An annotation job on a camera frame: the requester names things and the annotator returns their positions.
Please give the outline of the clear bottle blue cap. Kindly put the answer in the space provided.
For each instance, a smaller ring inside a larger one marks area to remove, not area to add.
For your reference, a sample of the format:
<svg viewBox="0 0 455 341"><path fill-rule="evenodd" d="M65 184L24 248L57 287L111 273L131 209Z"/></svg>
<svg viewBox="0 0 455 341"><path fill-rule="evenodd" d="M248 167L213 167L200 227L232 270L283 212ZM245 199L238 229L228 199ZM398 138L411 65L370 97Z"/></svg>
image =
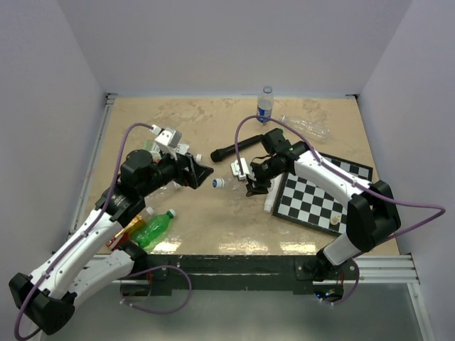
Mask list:
<svg viewBox="0 0 455 341"><path fill-rule="evenodd" d="M214 178L212 187L216 190L223 190L226 193L230 193L235 197L244 197L247 194L245 183L239 181L236 177L231 178L224 176L221 178Z"/></svg>

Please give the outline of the clear plastic bottle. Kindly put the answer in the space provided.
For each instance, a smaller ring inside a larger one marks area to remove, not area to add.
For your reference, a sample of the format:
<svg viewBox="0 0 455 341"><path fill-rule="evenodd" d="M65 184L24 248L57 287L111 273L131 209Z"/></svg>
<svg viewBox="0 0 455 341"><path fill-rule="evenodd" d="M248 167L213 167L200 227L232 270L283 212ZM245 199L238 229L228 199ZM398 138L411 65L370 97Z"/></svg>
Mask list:
<svg viewBox="0 0 455 341"><path fill-rule="evenodd" d="M291 128L299 131L307 139L317 142L326 142L330 136L330 131L327 127L317 124L307 119L302 119L295 116L283 115L282 122Z"/></svg>

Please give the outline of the green plastic bottle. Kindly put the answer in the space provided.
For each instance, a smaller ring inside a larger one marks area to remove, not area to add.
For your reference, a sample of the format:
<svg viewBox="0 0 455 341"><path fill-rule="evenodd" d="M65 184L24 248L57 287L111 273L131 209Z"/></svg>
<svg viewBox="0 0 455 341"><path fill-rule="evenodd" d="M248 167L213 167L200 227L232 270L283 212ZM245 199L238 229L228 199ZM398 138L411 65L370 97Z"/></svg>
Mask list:
<svg viewBox="0 0 455 341"><path fill-rule="evenodd" d="M176 211L169 209L166 213L157 215L138 229L132 235L132 241L143 249L155 247L167 233Z"/></svg>

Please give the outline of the Pepsi bottle blue label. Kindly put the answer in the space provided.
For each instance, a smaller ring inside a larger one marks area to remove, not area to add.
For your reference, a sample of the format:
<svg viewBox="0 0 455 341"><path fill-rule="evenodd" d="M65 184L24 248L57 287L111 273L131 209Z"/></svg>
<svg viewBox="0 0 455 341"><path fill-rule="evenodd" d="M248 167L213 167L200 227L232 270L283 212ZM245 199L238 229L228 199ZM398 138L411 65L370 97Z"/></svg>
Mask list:
<svg viewBox="0 0 455 341"><path fill-rule="evenodd" d="M269 122L274 105L274 94L271 86L264 86L257 97L257 120L262 124Z"/></svg>

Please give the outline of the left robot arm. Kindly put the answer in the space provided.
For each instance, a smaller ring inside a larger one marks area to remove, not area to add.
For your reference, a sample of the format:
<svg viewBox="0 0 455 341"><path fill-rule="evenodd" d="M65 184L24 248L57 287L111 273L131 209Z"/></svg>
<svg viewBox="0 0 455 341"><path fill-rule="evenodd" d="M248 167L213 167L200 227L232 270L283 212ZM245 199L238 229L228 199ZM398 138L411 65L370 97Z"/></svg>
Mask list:
<svg viewBox="0 0 455 341"><path fill-rule="evenodd" d="M113 184L103 192L94 209L59 250L30 274L17 273L9 289L20 315L26 315L47 335L59 331L76 307L115 278L141 278L147 261L120 250L100 270L86 265L100 247L126 227L145 207L145 198L176 182L199 188L213 168L199 164L189 153L165 153L154 161L150 152L134 150L117 164Z"/></svg>

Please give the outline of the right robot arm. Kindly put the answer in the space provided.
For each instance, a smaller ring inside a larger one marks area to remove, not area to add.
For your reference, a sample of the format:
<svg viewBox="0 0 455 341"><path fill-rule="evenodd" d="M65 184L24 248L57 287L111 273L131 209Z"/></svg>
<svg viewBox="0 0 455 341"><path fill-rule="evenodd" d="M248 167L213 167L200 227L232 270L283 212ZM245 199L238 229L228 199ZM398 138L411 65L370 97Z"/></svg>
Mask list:
<svg viewBox="0 0 455 341"><path fill-rule="evenodd" d="M341 272L343 263L382 244L401 226L386 182L371 183L350 174L312 151L308 143L291 144L281 129L262 135L261 143L269 158L249 164L248 197L266 194L273 178L291 173L320 187L347 211L345 232L316 254L316 276L334 278Z"/></svg>

